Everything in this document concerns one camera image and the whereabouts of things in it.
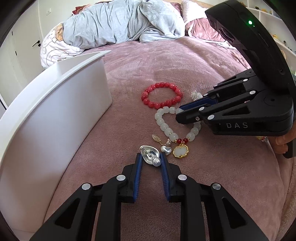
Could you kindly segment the person's hand holding gripper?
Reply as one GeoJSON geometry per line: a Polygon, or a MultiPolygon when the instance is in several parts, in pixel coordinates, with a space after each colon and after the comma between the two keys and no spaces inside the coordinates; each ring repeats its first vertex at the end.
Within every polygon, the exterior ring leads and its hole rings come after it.
{"type": "Polygon", "coordinates": [[[268,140],[273,151],[276,154],[285,154],[288,151],[288,143],[295,139],[295,125],[283,136],[280,137],[256,137],[258,140],[264,142],[268,140]]]}

